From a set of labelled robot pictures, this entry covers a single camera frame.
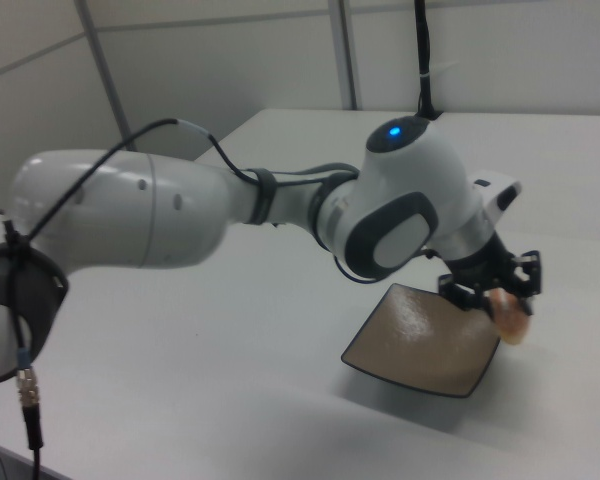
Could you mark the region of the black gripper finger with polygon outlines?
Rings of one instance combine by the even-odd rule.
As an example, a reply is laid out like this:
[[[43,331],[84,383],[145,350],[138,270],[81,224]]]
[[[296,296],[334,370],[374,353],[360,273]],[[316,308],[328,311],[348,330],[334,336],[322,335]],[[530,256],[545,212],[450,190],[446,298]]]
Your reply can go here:
[[[456,283],[451,274],[438,278],[438,294],[460,310],[480,310],[488,316],[494,315],[491,301],[485,290],[480,287],[467,289]]]
[[[505,263],[504,289],[517,299],[526,315],[533,314],[532,300],[542,292],[542,264],[538,250],[512,256]]]

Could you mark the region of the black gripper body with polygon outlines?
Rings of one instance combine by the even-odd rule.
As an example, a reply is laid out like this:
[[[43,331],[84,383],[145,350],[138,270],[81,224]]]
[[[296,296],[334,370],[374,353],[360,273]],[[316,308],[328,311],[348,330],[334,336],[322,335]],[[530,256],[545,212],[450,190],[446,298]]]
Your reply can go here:
[[[494,233],[478,251],[458,260],[447,260],[454,281],[473,289],[507,288],[514,284],[514,255],[509,252],[501,238]]]

